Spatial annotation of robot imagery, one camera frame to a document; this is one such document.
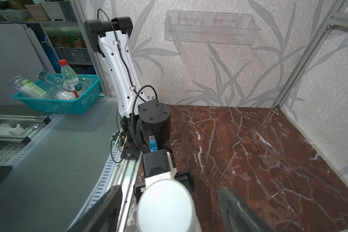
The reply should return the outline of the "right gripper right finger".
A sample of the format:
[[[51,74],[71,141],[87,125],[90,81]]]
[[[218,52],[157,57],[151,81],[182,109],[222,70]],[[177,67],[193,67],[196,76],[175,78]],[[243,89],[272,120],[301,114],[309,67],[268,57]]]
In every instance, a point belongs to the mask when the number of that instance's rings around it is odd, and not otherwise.
[[[258,214],[229,187],[222,187],[219,209],[227,232],[273,232]]]

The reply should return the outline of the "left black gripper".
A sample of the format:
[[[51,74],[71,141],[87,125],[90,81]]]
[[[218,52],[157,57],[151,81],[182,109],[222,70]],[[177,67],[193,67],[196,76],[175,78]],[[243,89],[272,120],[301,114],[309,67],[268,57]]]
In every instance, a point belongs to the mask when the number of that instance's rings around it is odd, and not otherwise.
[[[133,101],[133,110],[128,110],[125,117],[120,118],[120,125],[123,134],[128,141],[136,145],[143,153],[151,151],[149,147],[150,137],[153,136],[157,143],[158,150],[172,150],[171,137],[171,112],[168,105],[153,99],[147,102]],[[182,183],[189,192],[195,191],[194,177],[191,170],[183,170],[175,175],[176,181]],[[145,184],[135,184],[133,195],[136,203],[139,203],[143,193],[146,191]]]

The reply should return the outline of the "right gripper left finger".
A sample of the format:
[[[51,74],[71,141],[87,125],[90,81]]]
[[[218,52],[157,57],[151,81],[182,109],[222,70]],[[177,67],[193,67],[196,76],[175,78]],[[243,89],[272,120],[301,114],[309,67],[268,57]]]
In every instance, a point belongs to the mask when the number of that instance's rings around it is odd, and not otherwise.
[[[112,186],[68,231],[116,232],[122,197],[122,187]]]

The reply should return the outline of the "white bottle cap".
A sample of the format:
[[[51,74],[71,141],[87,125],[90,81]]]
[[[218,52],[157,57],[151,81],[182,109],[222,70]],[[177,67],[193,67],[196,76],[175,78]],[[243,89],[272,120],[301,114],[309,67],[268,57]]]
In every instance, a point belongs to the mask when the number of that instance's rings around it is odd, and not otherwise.
[[[201,232],[187,188],[172,179],[159,180],[143,193],[137,209],[139,232]]]

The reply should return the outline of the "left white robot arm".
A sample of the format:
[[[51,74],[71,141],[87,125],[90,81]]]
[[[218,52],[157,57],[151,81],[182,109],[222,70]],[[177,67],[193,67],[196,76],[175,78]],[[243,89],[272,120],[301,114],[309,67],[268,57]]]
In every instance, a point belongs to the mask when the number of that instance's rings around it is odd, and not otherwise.
[[[194,192],[194,177],[190,170],[177,171],[172,152],[171,111],[157,97],[150,100],[141,86],[132,64],[129,39],[133,24],[129,17],[112,20],[87,20],[84,27],[92,50],[101,55],[110,70],[111,82],[117,95],[118,119],[121,125],[122,155],[133,159],[133,151],[142,158],[146,182],[134,185],[133,194],[140,200],[143,192],[161,177],[182,183]]]

